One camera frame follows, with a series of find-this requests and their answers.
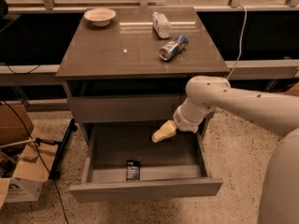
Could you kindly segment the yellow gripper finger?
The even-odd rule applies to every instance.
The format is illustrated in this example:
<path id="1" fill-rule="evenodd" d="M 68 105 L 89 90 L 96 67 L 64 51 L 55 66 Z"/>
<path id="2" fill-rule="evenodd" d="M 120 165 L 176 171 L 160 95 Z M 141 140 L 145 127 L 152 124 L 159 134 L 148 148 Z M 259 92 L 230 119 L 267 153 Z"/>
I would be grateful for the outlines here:
<path id="1" fill-rule="evenodd" d="M 166 123 L 164 123 L 161 126 L 161 128 L 158 131 L 156 131 L 152 135 L 151 140 L 153 143 L 158 143 L 160 141 L 163 141 L 164 139 L 174 136 L 176 133 L 177 133 L 176 123 L 173 120 L 168 120 Z"/>

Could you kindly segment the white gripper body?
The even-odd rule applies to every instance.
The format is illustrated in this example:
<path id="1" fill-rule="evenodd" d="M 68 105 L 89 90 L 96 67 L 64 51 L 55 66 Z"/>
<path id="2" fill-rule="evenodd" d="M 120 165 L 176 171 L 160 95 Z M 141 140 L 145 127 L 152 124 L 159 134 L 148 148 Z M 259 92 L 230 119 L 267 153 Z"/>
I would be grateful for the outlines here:
<path id="1" fill-rule="evenodd" d="M 197 105 L 190 98 L 186 98 L 175 111 L 173 121 L 180 131 L 196 133 L 204 117 L 214 111 L 214 106 Z"/>

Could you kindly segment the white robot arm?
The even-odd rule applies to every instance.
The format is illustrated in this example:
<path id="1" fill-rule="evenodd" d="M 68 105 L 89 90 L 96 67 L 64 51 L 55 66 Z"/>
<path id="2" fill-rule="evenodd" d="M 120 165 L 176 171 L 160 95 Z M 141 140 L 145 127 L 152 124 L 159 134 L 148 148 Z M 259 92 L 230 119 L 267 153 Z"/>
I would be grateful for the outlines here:
<path id="1" fill-rule="evenodd" d="M 281 138 L 266 169 L 257 224 L 299 224 L 299 97 L 235 89 L 223 77 L 193 77 L 186 99 L 152 141 L 197 132 L 217 107 Z"/>

